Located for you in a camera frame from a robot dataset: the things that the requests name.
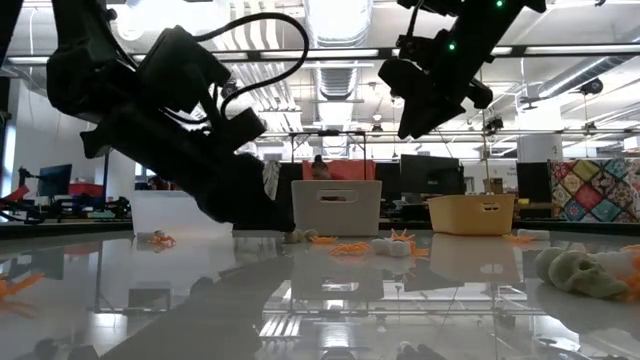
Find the black monitor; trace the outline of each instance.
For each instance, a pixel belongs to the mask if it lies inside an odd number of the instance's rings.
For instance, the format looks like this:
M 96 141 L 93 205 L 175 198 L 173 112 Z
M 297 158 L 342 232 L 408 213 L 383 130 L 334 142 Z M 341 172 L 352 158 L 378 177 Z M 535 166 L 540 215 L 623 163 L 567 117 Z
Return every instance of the black monitor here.
M 68 195 L 71 164 L 42 168 L 38 179 L 38 196 Z
M 403 193 L 464 194 L 464 169 L 460 161 L 422 155 L 402 155 L 400 173 Z
M 551 202 L 551 177 L 546 162 L 516 164 L 518 197 L 532 203 Z
M 402 187 L 400 184 L 400 163 L 376 163 L 376 180 L 382 181 L 382 197 L 387 201 L 400 200 Z

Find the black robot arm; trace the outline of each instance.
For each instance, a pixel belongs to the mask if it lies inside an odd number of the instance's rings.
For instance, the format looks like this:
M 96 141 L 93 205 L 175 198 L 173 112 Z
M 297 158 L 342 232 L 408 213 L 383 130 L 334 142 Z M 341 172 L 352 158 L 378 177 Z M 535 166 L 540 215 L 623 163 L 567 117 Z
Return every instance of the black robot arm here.
M 266 129 L 252 109 L 232 119 L 226 105 L 241 93 L 280 81 L 306 59 L 309 39 L 293 18 L 260 13 L 235 20 L 205 35 L 192 36 L 180 26 L 165 29 L 138 65 L 119 46 L 109 22 L 116 14 L 104 0 L 52 0 L 58 49 L 47 64 L 47 93 L 61 112 L 97 124 L 81 133 L 85 155 L 100 156 L 114 148 L 192 195 L 199 208 L 221 222 L 291 231 L 295 224 L 267 197 L 263 164 L 236 154 Z M 198 44 L 234 27 L 261 19 L 293 25 L 304 40 L 301 59 L 280 76 L 231 93 L 217 108 L 217 91 L 231 73 Z M 200 103 L 207 113 L 198 121 L 178 115 Z M 178 122 L 207 123 L 187 130 Z
M 378 75 L 394 95 L 405 99 L 398 136 L 419 138 L 464 113 L 465 98 L 486 109 L 493 93 L 475 79 L 484 62 L 524 7 L 546 11 L 545 0 L 398 0 L 413 16 L 396 46 L 399 57 L 385 61 Z M 419 10 L 457 16 L 435 38 L 413 35 Z

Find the quilt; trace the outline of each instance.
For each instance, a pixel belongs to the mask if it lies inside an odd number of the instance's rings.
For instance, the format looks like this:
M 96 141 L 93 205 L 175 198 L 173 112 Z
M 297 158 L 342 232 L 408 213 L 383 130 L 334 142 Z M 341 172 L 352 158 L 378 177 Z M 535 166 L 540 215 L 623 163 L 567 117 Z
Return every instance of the quilt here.
M 637 222 L 634 164 L 622 159 L 548 163 L 559 217 L 574 222 Z

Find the ceiling light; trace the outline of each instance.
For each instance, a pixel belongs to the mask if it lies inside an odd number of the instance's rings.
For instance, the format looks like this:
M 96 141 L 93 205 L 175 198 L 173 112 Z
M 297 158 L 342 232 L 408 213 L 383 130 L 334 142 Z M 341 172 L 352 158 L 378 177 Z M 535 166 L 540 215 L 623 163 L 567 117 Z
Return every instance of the ceiling light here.
M 511 46 L 496 46 L 491 51 L 491 55 L 507 55 L 511 53 Z
M 25 0 L 22 4 L 22 8 L 24 9 L 35 9 L 35 8 L 51 8 L 51 1 L 43 1 L 43 0 Z
M 48 56 L 9 56 L 7 60 L 11 65 L 46 65 Z
M 525 54 L 553 55 L 553 54 L 597 54 L 597 53 L 627 53 L 640 52 L 640 44 L 622 45 L 557 45 L 557 46 L 529 46 Z
M 265 59 L 282 59 L 282 58 L 300 58 L 302 51 L 265 51 L 262 57 Z M 331 49 L 309 50 L 307 59 L 326 59 L 326 58 L 375 58 L 378 56 L 378 49 Z
M 303 69 L 367 69 L 374 67 L 373 63 L 311 63 L 302 65 Z
M 247 53 L 245 52 L 217 52 L 211 53 L 220 61 L 234 61 L 234 60 L 247 60 Z

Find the pillar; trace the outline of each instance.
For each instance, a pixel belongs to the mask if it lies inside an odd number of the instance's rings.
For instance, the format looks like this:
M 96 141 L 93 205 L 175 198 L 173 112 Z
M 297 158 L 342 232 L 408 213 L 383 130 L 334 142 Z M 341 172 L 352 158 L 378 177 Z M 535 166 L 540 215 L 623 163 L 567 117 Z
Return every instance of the pillar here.
M 526 130 L 560 130 L 564 128 L 560 105 L 556 99 L 540 101 L 535 109 L 518 108 L 518 127 Z M 526 135 L 518 138 L 518 162 L 562 161 L 562 135 Z

